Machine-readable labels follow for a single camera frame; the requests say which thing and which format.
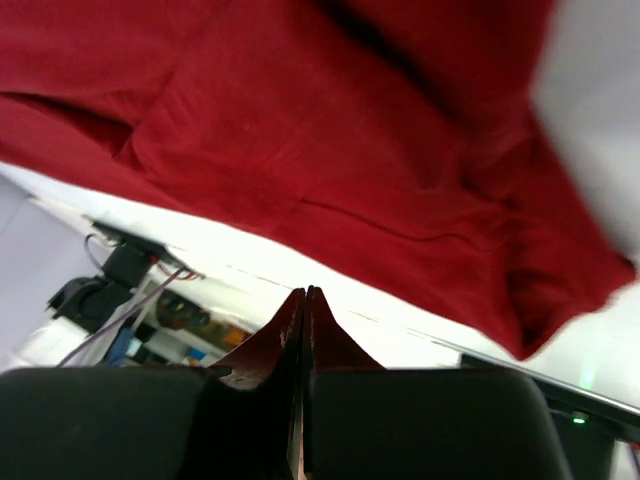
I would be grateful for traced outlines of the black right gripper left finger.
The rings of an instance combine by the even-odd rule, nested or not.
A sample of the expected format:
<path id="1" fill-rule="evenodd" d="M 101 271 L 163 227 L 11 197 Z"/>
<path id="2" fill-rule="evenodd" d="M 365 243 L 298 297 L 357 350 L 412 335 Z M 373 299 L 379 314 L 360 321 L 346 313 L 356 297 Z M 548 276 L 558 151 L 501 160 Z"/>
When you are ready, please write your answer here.
<path id="1" fill-rule="evenodd" d="M 1 376 L 5 479 L 292 479 L 305 293 L 212 366 L 21 368 Z"/>

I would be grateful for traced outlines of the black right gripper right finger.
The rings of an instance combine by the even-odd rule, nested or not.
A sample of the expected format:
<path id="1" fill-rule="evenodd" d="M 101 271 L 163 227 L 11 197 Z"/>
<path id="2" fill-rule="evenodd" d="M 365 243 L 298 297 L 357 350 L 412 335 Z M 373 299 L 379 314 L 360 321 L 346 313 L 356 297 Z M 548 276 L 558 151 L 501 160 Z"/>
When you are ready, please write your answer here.
<path id="1" fill-rule="evenodd" d="M 304 466 L 313 479 L 567 479 L 544 398 L 504 367 L 387 369 L 304 307 Z"/>

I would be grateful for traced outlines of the dark red t-shirt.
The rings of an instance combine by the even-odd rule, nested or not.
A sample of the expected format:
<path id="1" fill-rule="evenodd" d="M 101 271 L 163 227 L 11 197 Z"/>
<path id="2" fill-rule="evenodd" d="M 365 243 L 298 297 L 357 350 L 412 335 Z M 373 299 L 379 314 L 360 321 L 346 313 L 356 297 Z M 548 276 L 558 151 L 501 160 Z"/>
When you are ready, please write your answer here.
<path id="1" fill-rule="evenodd" d="M 636 277 L 530 99 L 550 1 L 5 1 L 1 157 L 285 244 L 518 359 Z"/>

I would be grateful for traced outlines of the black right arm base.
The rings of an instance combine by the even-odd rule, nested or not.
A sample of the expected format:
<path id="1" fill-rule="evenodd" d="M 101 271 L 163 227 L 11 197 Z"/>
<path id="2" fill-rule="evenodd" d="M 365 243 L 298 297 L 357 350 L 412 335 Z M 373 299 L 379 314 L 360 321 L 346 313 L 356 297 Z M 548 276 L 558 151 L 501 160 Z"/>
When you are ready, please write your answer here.
<path id="1" fill-rule="evenodd" d="M 85 252 L 90 252 L 92 238 L 108 241 L 112 251 L 104 262 L 94 263 L 97 275 L 71 279 L 49 299 L 47 308 L 54 320 L 63 318 L 95 333 L 133 298 L 153 267 L 163 267 L 181 280 L 197 276 L 162 243 L 98 221 L 92 227 L 95 231 L 84 240 Z"/>

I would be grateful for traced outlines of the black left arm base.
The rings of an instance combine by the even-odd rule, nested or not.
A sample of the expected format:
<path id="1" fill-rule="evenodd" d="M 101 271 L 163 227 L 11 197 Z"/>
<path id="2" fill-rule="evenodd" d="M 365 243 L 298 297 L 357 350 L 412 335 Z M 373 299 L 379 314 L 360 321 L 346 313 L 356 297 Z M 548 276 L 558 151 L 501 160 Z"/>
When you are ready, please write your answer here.
<path id="1" fill-rule="evenodd" d="M 489 382 L 496 479 L 620 479 L 623 462 L 639 477 L 637 409 L 471 354 L 459 367 Z"/>

